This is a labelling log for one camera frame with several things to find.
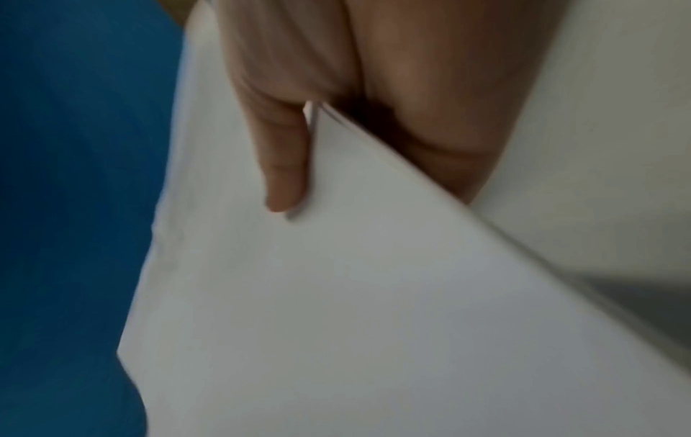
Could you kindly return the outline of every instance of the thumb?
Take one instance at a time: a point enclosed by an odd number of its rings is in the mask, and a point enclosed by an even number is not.
[[[280,102],[250,89],[237,89],[266,185],[266,207],[296,207],[307,191],[310,132],[302,105]]]

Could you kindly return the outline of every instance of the white paper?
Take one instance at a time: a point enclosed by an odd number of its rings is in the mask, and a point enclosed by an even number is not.
[[[263,208],[199,5],[119,347],[150,437],[687,436],[688,376],[330,110]]]

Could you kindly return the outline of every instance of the blue cloth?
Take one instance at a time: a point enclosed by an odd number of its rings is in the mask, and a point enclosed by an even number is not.
[[[181,30],[154,0],[0,0],[0,436],[143,436],[115,356]]]

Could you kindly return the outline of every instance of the brown object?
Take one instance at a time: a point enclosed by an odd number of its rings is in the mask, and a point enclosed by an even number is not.
[[[168,12],[179,25],[185,24],[189,12],[197,0],[158,0],[158,3]]]

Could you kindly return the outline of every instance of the skin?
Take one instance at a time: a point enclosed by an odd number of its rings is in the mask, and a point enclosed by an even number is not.
[[[302,107],[328,102],[470,202],[509,137],[557,0],[217,0],[266,206],[304,196]]]

